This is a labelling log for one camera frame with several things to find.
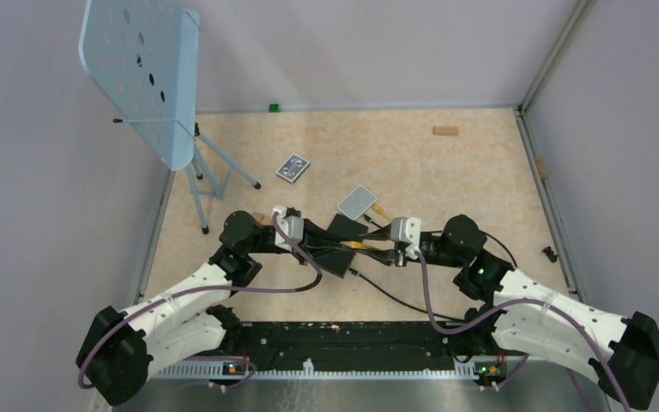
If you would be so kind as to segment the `black network switch box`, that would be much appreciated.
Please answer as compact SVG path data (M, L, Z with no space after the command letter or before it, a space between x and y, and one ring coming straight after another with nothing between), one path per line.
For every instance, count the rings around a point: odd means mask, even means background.
M327 230L330 233L340 235L361 235L369 231L369 227L363 223L353 221L341 214L336 214Z

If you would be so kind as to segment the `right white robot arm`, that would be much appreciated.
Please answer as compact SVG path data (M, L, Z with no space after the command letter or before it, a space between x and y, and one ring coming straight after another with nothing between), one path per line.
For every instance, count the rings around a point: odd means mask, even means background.
M544 286L485 248L487 235L466 215L450 218L441 233L424 232L418 218L398 217L349 245L381 263L421 266L431 326L452 336L469 330L471 347L497 347L572 370L597 383L624 410L646 410L659 384L659 328L650 316L604 312ZM457 268L453 282L483 310L465 325L444 327L435 318L428 268Z

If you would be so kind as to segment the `grey card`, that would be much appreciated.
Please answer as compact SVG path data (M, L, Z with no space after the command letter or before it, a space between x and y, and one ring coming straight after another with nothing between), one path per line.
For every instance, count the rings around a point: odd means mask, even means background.
M337 204L337 210L354 221L359 219L377 199L377 196L365 186L358 185Z

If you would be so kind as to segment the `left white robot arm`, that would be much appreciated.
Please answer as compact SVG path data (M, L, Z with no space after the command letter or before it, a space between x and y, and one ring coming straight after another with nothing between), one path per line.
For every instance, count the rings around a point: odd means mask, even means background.
M95 316L76 358L77 384L95 389L111 406L126 403L159 371L194 354L231 354L241 341L231 311L214 307L239 293L299 294L323 280L317 257L350 251L361 233L332 232L277 206L268 224L240 210L230 214L216 252L197 270L133 306L108 306ZM290 288L256 288L256 254L288 254L314 269L313 280Z

